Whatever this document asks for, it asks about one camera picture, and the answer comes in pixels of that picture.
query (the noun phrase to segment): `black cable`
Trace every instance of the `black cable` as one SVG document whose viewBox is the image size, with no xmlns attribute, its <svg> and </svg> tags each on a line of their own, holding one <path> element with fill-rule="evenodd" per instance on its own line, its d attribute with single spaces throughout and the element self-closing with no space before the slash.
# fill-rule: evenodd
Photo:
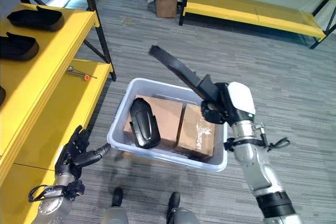
<svg viewBox="0 0 336 224">
<path fill-rule="evenodd" d="M 287 137 L 284 137 L 282 139 L 280 139 L 279 141 L 277 141 L 275 144 L 274 143 L 270 143 L 267 147 L 268 147 L 268 152 L 271 151 L 272 149 L 280 149 L 283 147 L 286 147 L 290 145 L 290 141 L 288 140 Z"/>
<path fill-rule="evenodd" d="M 42 193 L 40 193 L 38 196 L 36 196 L 34 198 L 34 193 L 40 188 L 40 187 L 46 187 Z M 61 185 L 57 185 L 57 186 L 48 186 L 48 185 L 39 185 L 34 187 L 32 190 L 30 190 L 29 194 L 28 194 L 28 201 L 29 202 L 35 202 L 35 201 L 41 201 L 41 200 L 46 200 L 46 199 L 55 199 L 55 198 L 60 198 L 60 197 L 64 197 L 64 189 L 66 189 L 66 186 L 61 186 Z M 62 190 L 60 195 L 57 196 L 49 196 L 49 197 L 45 197 L 45 195 L 47 193 L 50 193 L 52 191 L 55 190 Z"/>
</svg>

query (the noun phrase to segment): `plastic bin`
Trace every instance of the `plastic bin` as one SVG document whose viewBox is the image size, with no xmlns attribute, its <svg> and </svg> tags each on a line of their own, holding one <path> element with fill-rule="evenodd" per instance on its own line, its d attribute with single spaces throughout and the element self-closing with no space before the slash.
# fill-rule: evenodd
<svg viewBox="0 0 336 224">
<path fill-rule="evenodd" d="M 171 150 L 165 151 L 157 148 L 142 149 L 128 139 L 124 132 L 124 126 L 135 96 L 146 95 L 149 97 L 162 98 L 172 101 L 180 101 L 201 105 L 201 98 L 191 89 L 170 85 L 158 81 L 136 78 L 133 79 L 126 90 L 114 121 L 107 136 L 108 143 L 116 149 L 131 152 L 136 156 L 156 159 L 166 163 L 182 165 L 187 168 L 200 168 L 213 172 L 220 172 L 227 164 L 227 152 L 224 150 L 223 142 L 227 139 L 227 124 L 216 125 L 213 156 L 203 161 L 190 159 L 187 156 L 174 153 Z"/>
</svg>

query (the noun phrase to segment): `cardboard box on floor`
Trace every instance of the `cardboard box on floor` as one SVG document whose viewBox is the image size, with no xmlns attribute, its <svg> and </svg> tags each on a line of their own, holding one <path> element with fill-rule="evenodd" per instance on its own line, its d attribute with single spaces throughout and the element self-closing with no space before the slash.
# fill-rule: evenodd
<svg viewBox="0 0 336 224">
<path fill-rule="evenodd" d="M 170 147 L 173 149 L 176 145 L 177 132 L 182 113 L 182 102 L 163 100 L 153 97 L 137 95 L 136 98 L 143 98 L 152 108 L 153 115 L 156 117 L 159 127 L 161 141 L 158 147 Z M 124 133 L 130 139 L 134 140 L 131 129 L 131 115 L 128 116 Z"/>
<path fill-rule="evenodd" d="M 213 154 L 215 125 L 207 122 L 201 108 L 187 104 L 175 151 L 188 156 L 208 158 Z"/>
<path fill-rule="evenodd" d="M 177 0 L 155 0 L 158 18 L 176 18 Z"/>
</svg>

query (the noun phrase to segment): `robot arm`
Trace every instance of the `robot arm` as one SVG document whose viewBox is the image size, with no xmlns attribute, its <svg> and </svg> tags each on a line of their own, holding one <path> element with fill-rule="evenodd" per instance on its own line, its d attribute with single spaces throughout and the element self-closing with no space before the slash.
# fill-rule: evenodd
<svg viewBox="0 0 336 224">
<path fill-rule="evenodd" d="M 205 120 L 230 125 L 234 137 L 228 139 L 225 149 L 233 152 L 242 166 L 245 180 L 263 212 L 264 223 L 303 224 L 268 159 L 270 149 L 286 146 L 289 141 L 285 138 L 276 144 L 268 144 L 264 126 L 254 124 L 255 107 L 250 89 L 238 82 L 213 84 L 208 74 L 201 80 L 158 46 L 152 46 L 149 54 L 204 100 L 201 110 Z"/>
<path fill-rule="evenodd" d="M 88 131 L 78 126 L 57 159 L 54 184 L 40 185 L 30 191 L 29 202 L 41 201 L 32 224 L 64 223 L 75 197 L 84 193 L 85 186 L 79 180 L 82 168 L 101 160 L 111 147 L 106 144 L 95 151 L 86 152 L 88 139 Z M 44 190 L 34 197 L 40 187 L 44 187 Z"/>
</svg>

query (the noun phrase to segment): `yellow shelf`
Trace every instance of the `yellow shelf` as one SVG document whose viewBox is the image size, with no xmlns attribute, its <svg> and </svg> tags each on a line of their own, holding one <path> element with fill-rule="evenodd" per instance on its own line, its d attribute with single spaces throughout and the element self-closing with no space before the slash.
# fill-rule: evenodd
<svg viewBox="0 0 336 224">
<path fill-rule="evenodd" d="M 79 76 L 64 74 L 44 107 L 14 163 L 54 170 L 62 147 L 78 125 L 86 128 L 111 64 L 73 60 L 71 65 L 97 77 L 84 81 Z"/>
<path fill-rule="evenodd" d="M 325 34 L 310 13 L 252 0 L 188 0 L 185 13 L 291 31 L 317 38 Z"/>
<path fill-rule="evenodd" d="M 53 171 L 13 164 L 0 188 L 0 222 L 31 224 L 36 217 L 39 201 L 29 203 L 29 191 L 38 185 L 52 185 L 54 179 Z"/>
<path fill-rule="evenodd" d="M 39 53 L 30 61 L 0 60 L 0 85 L 6 98 L 0 108 L 0 185 L 29 131 L 64 75 L 90 29 L 99 26 L 95 12 L 43 6 L 63 13 L 65 24 L 57 32 L 16 27 L 8 19 L 1 21 L 6 32 L 36 38 Z M 36 9 L 20 4 L 15 10 Z"/>
</svg>

